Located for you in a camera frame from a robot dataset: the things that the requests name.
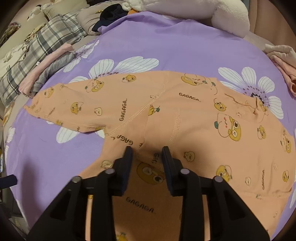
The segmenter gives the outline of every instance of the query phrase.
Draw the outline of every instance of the gray folded cloth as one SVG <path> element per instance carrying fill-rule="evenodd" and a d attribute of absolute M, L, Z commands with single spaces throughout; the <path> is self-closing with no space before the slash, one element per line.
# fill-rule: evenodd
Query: gray folded cloth
<path fill-rule="evenodd" d="M 53 76 L 58 70 L 66 66 L 75 58 L 73 52 L 66 52 L 52 62 L 39 76 L 30 91 L 30 97 L 39 92 L 46 81 Z"/>
<path fill-rule="evenodd" d="M 94 32 L 91 29 L 100 20 L 101 12 L 108 6 L 113 4 L 122 4 L 123 1 L 105 1 L 100 4 L 82 9 L 76 16 L 77 22 L 88 35 L 101 34 L 100 32 Z"/>

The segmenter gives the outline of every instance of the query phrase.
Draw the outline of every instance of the pink rolled cloth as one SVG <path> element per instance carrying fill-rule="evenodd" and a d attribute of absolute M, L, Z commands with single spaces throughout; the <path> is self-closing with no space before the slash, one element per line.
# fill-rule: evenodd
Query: pink rolled cloth
<path fill-rule="evenodd" d="M 296 97 L 296 68 L 275 55 L 270 59 L 283 75 L 291 94 Z"/>
<path fill-rule="evenodd" d="M 32 69 L 27 76 L 20 83 L 19 91 L 24 93 L 25 95 L 30 94 L 30 90 L 34 85 L 35 81 L 38 79 L 40 74 L 58 57 L 64 54 L 67 51 L 73 51 L 73 47 L 71 44 L 64 43 L 61 47 L 59 47 L 56 51 L 52 52 L 48 56 L 41 61 L 39 65 L 37 65 L 34 69 Z"/>

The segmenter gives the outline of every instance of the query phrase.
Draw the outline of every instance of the white fluffy plush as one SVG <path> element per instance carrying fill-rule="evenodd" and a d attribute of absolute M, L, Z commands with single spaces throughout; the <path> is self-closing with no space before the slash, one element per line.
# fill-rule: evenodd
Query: white fluffy plush
<path fill-rule="evenodd" d="M 248 10 L 241 0 L 124 0 L 122 8 L 194 20 L 212 18 L 214 28 L 241 38 L 250 30 Z"/>

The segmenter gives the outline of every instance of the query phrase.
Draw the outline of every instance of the plaid fabric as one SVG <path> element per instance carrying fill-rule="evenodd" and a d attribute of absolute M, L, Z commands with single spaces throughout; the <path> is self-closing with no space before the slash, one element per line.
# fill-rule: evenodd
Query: plaid fabric
<path fill-rule="evenodd" d="M 87 33 L 81 29 L 75 15 L 57 15 L 50 20 L 30 42 L 24 60 L 11 66 L 0 79 L 0 96 L 4 106 L 8 106 L 20 94 L 18 88 L 21 81 L 37 62 L 41 62 L 62 44 L 74 44 L 86 36 Z"/>

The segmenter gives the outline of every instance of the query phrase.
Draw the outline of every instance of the bed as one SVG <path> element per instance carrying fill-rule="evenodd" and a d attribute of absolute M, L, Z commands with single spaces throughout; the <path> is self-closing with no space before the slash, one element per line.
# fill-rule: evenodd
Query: bed
<path fill-rule="evenodd" d="M 133 32 L 139 22 L 145 29 Z M 194 26 L 186 28 L 187 23 Z M 116 73 L 170 70 L 216 77 L 224 85 L 244 92 L 241 86 L 253 82 L 247 95 L 262 96 L 265 105 L 290 135 L 296 134 L 295 98 L 283 76 L 269 58 L 254 45 L 226 32 L 192 20 L 144 12 L 124 17 L 102 29 L 102 35 L 77 50 L 76 58 L 54 74 L 42 88 Z M 255 75 L 242 72 L 252 69 Z M 266 85 L 260 84 L 268 77 Z M 26 99 L 17 99 L 21 105 Z M 11 188 L 30 227 L 70 180 L 99 157 L 104 133 L 83 134 L 19 112 L 7 133 L 5 163 L 7 174 L 19 184 Z M 295 184 L 281 213 L 274 238 L 292 215 Z"/>

